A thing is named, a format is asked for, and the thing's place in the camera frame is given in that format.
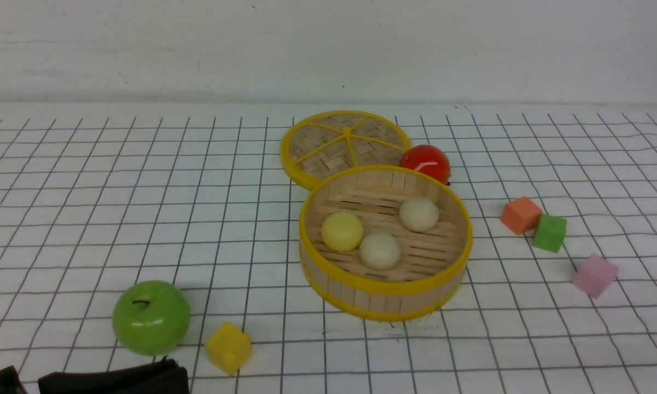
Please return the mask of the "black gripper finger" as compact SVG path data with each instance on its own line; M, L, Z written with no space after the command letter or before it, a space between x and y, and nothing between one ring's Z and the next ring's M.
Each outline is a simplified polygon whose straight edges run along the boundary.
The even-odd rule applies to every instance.
M53 372L38 379L41 393L189 393L188 373L174 359L99 373Z
M13 365L0 369L0 394L27 394Z

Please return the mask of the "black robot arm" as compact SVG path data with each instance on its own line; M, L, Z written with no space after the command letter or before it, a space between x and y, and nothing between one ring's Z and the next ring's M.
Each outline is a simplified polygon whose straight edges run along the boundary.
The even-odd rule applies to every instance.
M188 372L161 361L98 373L53 372L37 381L40 393L189 393ZM0 393L26 393L14 366L0 369Z

